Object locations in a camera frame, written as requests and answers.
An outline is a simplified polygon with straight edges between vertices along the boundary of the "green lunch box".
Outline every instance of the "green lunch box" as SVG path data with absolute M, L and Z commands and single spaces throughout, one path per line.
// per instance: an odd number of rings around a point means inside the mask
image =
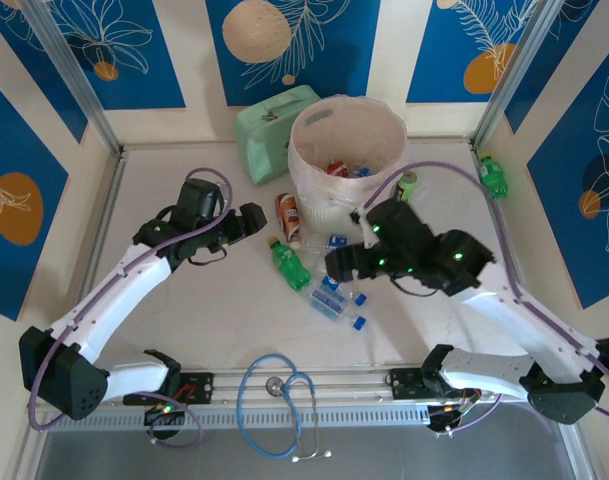
M 300 85 L 242 110 L 235 118 L 235 139 L 253 183 L 266 183 L 288 171 L 288 142 L 299 113 L 320 97 Z

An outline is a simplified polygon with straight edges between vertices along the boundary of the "floral wall print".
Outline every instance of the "floral wall print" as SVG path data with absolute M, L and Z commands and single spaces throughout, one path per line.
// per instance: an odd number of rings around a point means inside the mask
M 587 308 L 609 296 L 609 55 L 528 169 Z
M 17 320 L 68 174 L 0 92 L 0 314 Z
M 599 0 L 566 0 L 517 87 L 505 114 L 513 132 L 531 110 Z
M 15 0 L 6 27 L 43 51 Z M 107 110 L 183 108 L 175 70 L 152 0 L 51 0 L 48 9 Z
M 364 95 L 380 0 L 206 0 L 228 105 L 297 85 Z
M 18 0 L 0 0 L 0 33 L 79 143 L 88 120 L 18 6 Z
M 408 103 L 485 102 L 539 0 L 435 0 Z

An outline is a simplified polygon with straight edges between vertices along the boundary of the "green bottle cap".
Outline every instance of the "green bottle cap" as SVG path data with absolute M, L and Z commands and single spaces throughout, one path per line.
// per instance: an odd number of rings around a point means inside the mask
M 406 190 L 407 188 L 414 187 L 415 183 L 417 183 L 417 175 L 415 175 L 415 172 L 411 170 L 409 170 L 408 172 L 404 172 L 402 178 L 397 181 L 397 184 L 400 186 L 400 188 L 403 188 L 404 190 Z

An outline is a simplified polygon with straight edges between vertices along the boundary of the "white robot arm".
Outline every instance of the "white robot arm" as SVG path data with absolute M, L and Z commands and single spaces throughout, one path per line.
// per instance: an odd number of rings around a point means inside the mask
M 588 357 L 609 368 L 609 339 L 597 341 L 566 325 L 521 287 L 511 286 L 504 267 L 477 240 L 457 230 L 433 235 L 405 202 L 386 200 L 359 222 L 377 239 L 329 253 L 329 275 L 341 282 L 352 280 L 355 270 L 359 278 L 385 274 L 393 282 L 412 276 L 482 313 L 527 352 L 508 357 L 437 345 L 421 367 L 423 384 L 436 396 L 449 389 L 507 394 L 565 424 L 597 406 L 602 372 Z
M 88 416 L 103 401 L 135 392 L 175 395 L 181 366 L 155 350 L 144 352 L 150 361 L 119 365 L 110 372 L 94 363 L 139 302 L 184 260 L 191 262 L 198 248 L 222 251 L 266 225 L 261 207 L 252 203 L 240 207 L 241 215 L 227 209 L 214 222 L 218 203 L 223 203 L 218 185 L 187 179 L 177 204 L 142 225 L 124 257 L 84 300 L 49 329 L 29 328 L 19 342 L 26 389 L 35 384 L 40 398 L 74 420 Z M 40 377 L 44 362 L 48 366 Z

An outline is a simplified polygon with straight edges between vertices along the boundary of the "white tabletop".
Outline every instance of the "white tabletop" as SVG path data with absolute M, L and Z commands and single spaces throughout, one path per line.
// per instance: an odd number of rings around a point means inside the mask
M 442 160 L 474 172 L 466 143 L 412 143 L 414 160 Z M 234 144 L 128 152 L 124 176 L 104 243 L 98 277 L 117 263 L 140 225 L 175 203 L 186 173 L 214 167 L 233 184 L 234 207 L 260 204 L 268 225 L 230 247 L 226 260 L 207 267 L 182 265 L 158 286 L 111 339 L 103 366 L 127 361 L 146 348 L 160 350 L 187 368 L 247 367 L 256 357 L 280 352 L 300 368 L 421 363 L 437 343 L 485 353 L 522 350 L 487 319 L 443 293 L 406 296 L 386 278 L 360 282 L 368 295 L 367 325 L 360 332 L 338 326 L 312 310 L 275 270 L 266 240 L 279 235 L 274 198 L 294 192 L 289 175 L 255 186 L 242 170 Z M 494 252 L 493 224 L 484 199 L 458 176 L 441 170 L 418 172 L 428 190 L 413 201 L 435 233 L 465 230 Z M 413 279 L 401 282 L 425 291 Z

